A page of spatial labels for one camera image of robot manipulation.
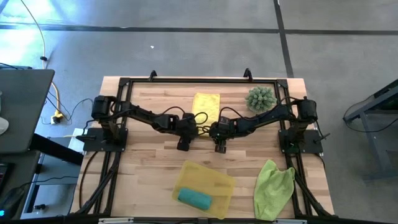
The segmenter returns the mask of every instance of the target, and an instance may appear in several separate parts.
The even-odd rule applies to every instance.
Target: blue-green sponge
[[[211,205],[211,196],[188,188],[181,188],[178,200],[195,208],[208,210]]]

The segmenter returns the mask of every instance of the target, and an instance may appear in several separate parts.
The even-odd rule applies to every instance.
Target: yellow cable
[[[26,6],[25,2],[24,2],[23,0],[21,0],[21,2],[22,2],[23,5],[25,6],[27,12],[30,14],[30,16],[32,17],[32,19],[35,21],[35,23],[36,23],[36,25],[37,25],[37,28],[39,28],[40,35],[42,36],[42,40],[43,40],[43,57],[45,57],[45,42],[44,42],[44,36],[43,36],[42,29],[40,28],[39,23],[37,23],[37,21],[36,21],[35,17],[33,16],[33,14],[30,12],[29,8]],[[45,69],[44,60],[42,60],[42,67],[43,67],[43,69]],[[59,93],[58,93],[58,89],[57,89],[57,87],[55,86],[54,82],[51,82],[51,85],[52,85],[52,87],[53,87],[54,90],[55,90],[55,96],[56,96],[56,99],[57,99],[57,109],[55,110],[55,116],[61,116],[62,114],[61,114],[61,112],[60,112],[60,100],[59,100],[59,99],[60,99],[60,95],[59,95]]]
[[[56,96],[56,99],[57,99],[57,110],[55,111],[55,114],[59,114],[60,113],[60,101],[59,101],[60,96],[58,94],[58,89],[55,86],[54,82],[51,82],[51,85],[52,85],[52,87],[55,90],[55,96]]]

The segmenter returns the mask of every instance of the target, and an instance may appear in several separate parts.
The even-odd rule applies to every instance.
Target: green spiky ball
[[[272,89],[263,86],[257,86],[249,90],[249,94],[245,99],[248,108],[256,114],[269,110],[276,103]]]

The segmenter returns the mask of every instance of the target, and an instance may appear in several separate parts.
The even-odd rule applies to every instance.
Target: mounting plate
[[[89,128],[86,136],[95,136],[95,139],[86,140],[83,150],[87,152],[123,152],[126,148],[128,132],[127,128],[120,129],[121,142],[119,144],[107,144],[103,139],[102,128]]]
[[[287,141],[287,130],[279,130],[279,146],[283,153],[323,153],[321,138],[317,130],[304,131],[304,142],[297,145],[290,145]]]

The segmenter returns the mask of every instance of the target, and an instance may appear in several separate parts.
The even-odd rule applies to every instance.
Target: black desk
[[[53,70],[0,70],[0,116],[9,122],[8,130],[0,135],[0,161],[14,164],[0,198],[32,181],[40,152],[78,165],[83,160],[80,153],[34,134],[53,76]],[[14,218],[20,217],[28,190],[27,185]]]

